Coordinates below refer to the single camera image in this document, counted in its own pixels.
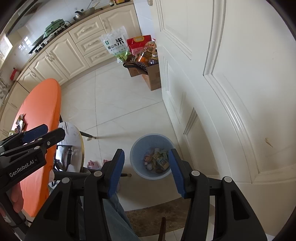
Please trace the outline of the person's left hand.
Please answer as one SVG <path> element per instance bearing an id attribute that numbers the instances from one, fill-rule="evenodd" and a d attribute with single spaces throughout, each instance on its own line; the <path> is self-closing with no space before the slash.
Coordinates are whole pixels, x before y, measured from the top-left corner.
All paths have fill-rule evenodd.
<path id="1" fill-rule="evenodd" d="M 14 210 L 24 210 L 30 217 L 35 217 L 49 197 L 48 184 L 53 178 L 52 170 L 42 168 L 16 184 L 11 191 Z"/>

